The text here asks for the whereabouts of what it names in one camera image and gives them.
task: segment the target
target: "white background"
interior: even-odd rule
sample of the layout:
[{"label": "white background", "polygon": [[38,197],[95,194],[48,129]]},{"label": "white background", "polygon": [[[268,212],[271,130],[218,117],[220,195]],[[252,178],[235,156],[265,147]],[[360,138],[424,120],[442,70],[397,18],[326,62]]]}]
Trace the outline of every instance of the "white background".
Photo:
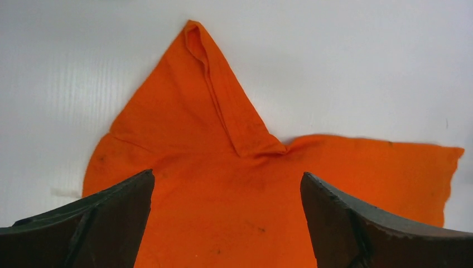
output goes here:
[{"label": "white background", "polygon": [[473,232],[473,1],[0,0],[0,226],[72,202],[187,19],[270,131],[462,146],[446,227]]}]

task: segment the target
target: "dark stain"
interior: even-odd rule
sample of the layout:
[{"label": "dark stain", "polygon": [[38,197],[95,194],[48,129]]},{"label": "dark stain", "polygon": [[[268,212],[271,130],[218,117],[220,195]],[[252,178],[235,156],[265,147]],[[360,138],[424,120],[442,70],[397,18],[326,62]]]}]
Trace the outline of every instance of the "dark stain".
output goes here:
[{"label": "dark stain", "polygon": [[247,223],[249,226],[251,226],[252,228],[257,229],[260,233],[266,233],[266,229],[265,229],[265,228],[263,228],[263,227],[258,227],[258,226],[252,224],[252,223],[249,222],[249,221],[246,221],[246,223]]}]

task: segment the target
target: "orange cloth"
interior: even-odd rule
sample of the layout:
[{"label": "orange cloth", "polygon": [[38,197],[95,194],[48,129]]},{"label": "orange cloth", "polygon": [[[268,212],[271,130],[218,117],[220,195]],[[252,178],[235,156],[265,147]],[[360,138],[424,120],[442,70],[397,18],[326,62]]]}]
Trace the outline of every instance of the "orange cloth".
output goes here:
[{"label": "orange cloth", "polygon": [[304,171],[442,226],[463,149],[268,133],[206,30],[188,22],[91,157],[84,196],[153,168],[136,267],[316,267]]}]

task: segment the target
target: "white corrugated surface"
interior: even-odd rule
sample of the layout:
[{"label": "white corrugated surface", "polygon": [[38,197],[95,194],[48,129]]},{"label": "white corrugated surface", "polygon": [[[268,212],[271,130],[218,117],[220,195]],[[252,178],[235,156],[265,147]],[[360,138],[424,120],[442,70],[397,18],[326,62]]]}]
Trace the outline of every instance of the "white corrugated surface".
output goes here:
[{"label": "white corrugated surface", "polygon": [[473,2],[0,1],[0,226],[75,200],[93,148],[186,20],[280,139],[467,149],[446,227],[473,231]]}]

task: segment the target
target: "orange hoodie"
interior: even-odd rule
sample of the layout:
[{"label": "orange hoodie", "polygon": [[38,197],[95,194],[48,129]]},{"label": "orange hoodie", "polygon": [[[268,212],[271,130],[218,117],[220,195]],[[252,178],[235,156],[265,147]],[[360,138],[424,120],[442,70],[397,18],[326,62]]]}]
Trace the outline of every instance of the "orange hoodie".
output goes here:
[{"label": "orange hoodie", "polygon": [[284,145],[210,35],[190,21],[95,149],[84,196],[153,168],[136,267],[316,267],[299,192],[304,171],[442,226],[462,154],[329,135]]}]

